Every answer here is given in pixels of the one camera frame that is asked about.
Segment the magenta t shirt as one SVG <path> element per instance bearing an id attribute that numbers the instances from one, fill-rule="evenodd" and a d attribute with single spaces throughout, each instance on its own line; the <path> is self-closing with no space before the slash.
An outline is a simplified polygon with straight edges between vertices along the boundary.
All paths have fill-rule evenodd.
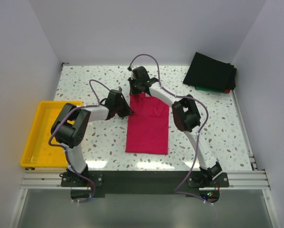
<path id="1" fill-rule="evenodd" d="M 169 106 L 145 93 L 130 95 L 125 151 L 127 153 L 168 154 Z"/>

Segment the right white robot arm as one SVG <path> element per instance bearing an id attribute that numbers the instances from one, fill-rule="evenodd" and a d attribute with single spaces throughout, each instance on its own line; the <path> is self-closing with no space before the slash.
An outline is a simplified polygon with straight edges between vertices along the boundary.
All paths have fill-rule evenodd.
<path id="1" fill-rule="evenodd" d="M 200 142 L 200 131 L 203 125 L 200 122 L 201 115 L 196 105 L 197 100 L 191 95 L 175 95 L 168 91 L 161 85 L 159 79 L 150 78 L 147 70 L 142 66 L 134 69 L 128 67 L 128 71 L 132 73 L 129 78 L 131 92 L 146 93 L 171 107 L 175 126 L 187 136 L 195 150 L 199 161 L 201 183 L 210 184 L 222 173 L 222 168 L 210 148 Z"/>

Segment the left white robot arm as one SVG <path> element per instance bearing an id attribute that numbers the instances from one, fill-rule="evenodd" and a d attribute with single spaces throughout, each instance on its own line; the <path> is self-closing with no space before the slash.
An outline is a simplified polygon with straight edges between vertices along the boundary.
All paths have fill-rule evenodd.
<path id="1" fill-rule="evenodd" d="M 48 144 L 64 150 L 67 169 L 79 176 L 85 176 L 88 166 L 83 158 L 81 142 L 87 125 L 94 121 L 106 121 L 115 115 L 127 117 L 133 111 L 126 102 L 122 89 L 112 89 L 99 105 L 76 106 L 66 103 L 51 127 Z"/>

